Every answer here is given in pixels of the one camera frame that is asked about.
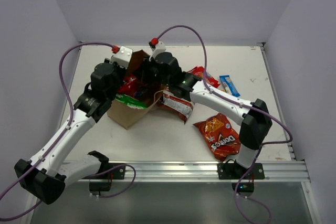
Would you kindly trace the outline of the blue snack bar wrapper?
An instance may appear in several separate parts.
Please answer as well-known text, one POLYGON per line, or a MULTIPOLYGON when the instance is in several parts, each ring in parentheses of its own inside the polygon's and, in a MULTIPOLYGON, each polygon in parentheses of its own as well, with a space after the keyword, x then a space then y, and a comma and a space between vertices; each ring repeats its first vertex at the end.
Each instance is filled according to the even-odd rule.
POLYGON ((219 79, 225 89, 225 91, 231 95, 233 95, 234 97, 240 97, 240 93, 238 92, 238 90, 236 89, 234 83, 232 82, 230 75, 222 75, 219 76, 219 79))

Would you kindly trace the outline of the green snack bag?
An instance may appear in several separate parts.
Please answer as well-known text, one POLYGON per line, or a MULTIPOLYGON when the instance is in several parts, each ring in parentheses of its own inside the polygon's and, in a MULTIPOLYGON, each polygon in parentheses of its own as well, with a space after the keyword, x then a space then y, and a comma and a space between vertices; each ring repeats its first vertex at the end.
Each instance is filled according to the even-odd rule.
POLYGON ((115 99, 122 104, 132 108, 132 109, 146 109, 147 105, 144 102, 141 102, 131 96, 128 96, 126 94, 117 94, 115 96, 115 99))

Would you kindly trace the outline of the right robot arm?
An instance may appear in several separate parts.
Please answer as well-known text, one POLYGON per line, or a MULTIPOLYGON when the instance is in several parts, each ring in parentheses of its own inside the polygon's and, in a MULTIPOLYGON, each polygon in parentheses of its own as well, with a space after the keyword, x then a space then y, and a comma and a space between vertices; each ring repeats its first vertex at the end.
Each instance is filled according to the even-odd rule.
POLYGON ((252 164, 272 126, 263 100, 250 102, 210 86, 201 77, 182 71, 178 60, 169 52, 145 58, 134 75, 144 83, 158 82, 174 96, 209 107, 233 120, 240 126, 241 142, 234 172, 240 178, 252 173, 252 164))

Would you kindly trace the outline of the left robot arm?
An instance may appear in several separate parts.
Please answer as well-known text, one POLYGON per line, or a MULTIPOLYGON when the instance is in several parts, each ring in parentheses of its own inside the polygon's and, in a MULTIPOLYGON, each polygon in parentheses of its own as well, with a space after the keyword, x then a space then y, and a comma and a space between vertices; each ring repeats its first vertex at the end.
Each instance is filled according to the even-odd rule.
POLYGON ((15 173, 22 178, 22 188, 50 205, 72 183, 91 175, 97 178, 107 176, 109 159, 97 151, 91 151, 83 159, 67 165, 64 160, 110 109, 126 71, 126 67, 117 62, 104 62, 95 67, 91 81, 74 105, 72 115, 38 153, 28 161, 20 159, 15 164, 15 173))

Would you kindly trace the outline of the red fruit gummies bag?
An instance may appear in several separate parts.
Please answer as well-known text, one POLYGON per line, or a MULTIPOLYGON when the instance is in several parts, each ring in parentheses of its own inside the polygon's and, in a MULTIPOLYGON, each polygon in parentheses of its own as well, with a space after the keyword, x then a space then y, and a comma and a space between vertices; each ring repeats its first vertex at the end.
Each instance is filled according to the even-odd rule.
POLYGON ((213 86, 214 88, 218 88, 220 86, 220 83, 218 80, 216 80, 214 77, 212 77, 208 72, 206 75, 204 75, 204 67, 203 66, 196 66, 193 69, 188 71, 189 73, 192 73, 195 76, 200 77, 203 79, 205 77, 206 82, 213 86))

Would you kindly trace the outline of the red patterned snack bag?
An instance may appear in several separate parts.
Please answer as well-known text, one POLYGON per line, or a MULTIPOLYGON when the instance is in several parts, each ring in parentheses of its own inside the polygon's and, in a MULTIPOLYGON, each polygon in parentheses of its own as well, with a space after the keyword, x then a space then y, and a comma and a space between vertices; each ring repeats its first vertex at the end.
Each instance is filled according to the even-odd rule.
POLYGON ((147 87, 143 82, 135 76, 130 76, 124 79, 124 84, 118 90, 118 94, 128 95, 137 99, 142 97, 146 91, 147 87))

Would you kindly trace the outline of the red Doritos chip bag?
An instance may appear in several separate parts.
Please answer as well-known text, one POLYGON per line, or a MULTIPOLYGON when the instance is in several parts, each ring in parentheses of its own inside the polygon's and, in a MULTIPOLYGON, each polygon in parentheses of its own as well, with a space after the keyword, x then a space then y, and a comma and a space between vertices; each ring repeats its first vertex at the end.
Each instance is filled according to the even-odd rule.
POLYGON ((174 112, 185 124, 194 110, 194 102, 178 98, 165 88, 157 102, 159 108, 174 112))

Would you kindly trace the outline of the brown paper bag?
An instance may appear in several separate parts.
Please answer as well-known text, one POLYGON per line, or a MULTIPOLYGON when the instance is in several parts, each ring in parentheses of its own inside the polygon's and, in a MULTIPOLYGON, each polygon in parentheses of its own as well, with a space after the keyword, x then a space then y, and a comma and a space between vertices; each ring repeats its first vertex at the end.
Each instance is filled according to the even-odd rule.
MULTIPOLYGON (((128 78, 130 76, 135 75, 132 73, 127 73, 127 76, 125 78, 128 78)), ((142 97, 137 98, 137 100, 144 102, 147 105, 146 109, 132 109, 115 99, 112 102, 111 108, 107 111, 108 117, 114 120, 126 130, 134 125, 136 122, 141 120, 156 105, 156 103, 162 96, 162 90, 164 90, 162 84, 158 82, 152 84, 144 84, 147 87, 147 91, 142 97)))

